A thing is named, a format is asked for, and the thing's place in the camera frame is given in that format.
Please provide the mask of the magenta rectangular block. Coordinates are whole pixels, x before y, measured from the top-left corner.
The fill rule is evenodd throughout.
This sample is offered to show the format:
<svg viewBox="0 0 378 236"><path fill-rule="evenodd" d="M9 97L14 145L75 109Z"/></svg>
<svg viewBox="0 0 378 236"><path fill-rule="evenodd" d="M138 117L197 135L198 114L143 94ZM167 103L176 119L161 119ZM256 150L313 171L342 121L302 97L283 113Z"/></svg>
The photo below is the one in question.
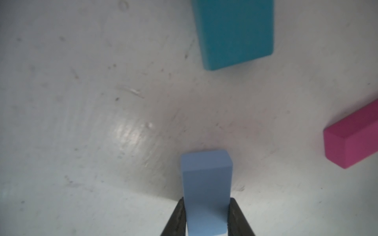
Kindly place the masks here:
<svg viewBox="0 0 378 236"><path fill-rule="evenodd" d="M378 101L325 128L323 140L326 158L344 169L378 152Z"/></svg>

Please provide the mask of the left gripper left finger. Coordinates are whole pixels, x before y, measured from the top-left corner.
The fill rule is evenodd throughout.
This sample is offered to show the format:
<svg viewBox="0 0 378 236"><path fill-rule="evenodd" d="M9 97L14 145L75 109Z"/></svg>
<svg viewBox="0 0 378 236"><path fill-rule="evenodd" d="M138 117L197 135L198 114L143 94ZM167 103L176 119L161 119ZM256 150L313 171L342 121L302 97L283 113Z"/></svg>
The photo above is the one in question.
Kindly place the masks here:
<svg viewBox="0 0 378 236"><path fill-rule="evenodd" d="M161 233L161 236L185 236L186 226L186 210L184 197L182 197L178 201L173 213L171 214L166 226Z"/></svg>

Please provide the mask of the teal rectangular block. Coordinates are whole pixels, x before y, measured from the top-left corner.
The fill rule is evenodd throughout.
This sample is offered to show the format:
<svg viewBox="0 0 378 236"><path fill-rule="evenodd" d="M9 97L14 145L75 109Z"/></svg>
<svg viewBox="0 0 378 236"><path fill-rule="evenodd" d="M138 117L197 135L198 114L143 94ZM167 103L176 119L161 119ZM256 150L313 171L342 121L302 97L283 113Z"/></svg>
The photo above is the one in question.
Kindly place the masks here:
<svg viewBox="0 0 378 236"><path fill-rule="evenodd" d="M192 1L203 67L217 70L274 50L273 0Z"/></svg>

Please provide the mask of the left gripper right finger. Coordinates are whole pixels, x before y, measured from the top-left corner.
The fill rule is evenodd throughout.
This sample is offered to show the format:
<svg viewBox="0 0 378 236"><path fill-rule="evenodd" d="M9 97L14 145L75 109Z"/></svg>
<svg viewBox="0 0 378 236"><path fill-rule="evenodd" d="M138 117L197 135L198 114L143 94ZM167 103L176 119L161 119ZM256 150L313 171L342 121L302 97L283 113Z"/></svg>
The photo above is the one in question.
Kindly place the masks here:
<svg viewBox="0 0 378 236"><path fill-rule="evenodd" d="M234 198L230 198L227 217L228 236L255 236L250 224Z"/></svg>

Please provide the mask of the light blue block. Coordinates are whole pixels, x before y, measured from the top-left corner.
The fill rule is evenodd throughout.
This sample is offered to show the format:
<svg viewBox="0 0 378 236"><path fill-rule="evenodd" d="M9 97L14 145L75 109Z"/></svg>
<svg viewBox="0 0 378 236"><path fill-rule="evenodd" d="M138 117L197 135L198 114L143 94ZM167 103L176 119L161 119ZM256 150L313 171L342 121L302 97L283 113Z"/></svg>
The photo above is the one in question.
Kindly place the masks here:
<svg viewBox="0 0 378 236"><path fill-rule="evenodd" d="M181 173L188 234L227 232L233 162L226 150L186 153Z"/></svg>

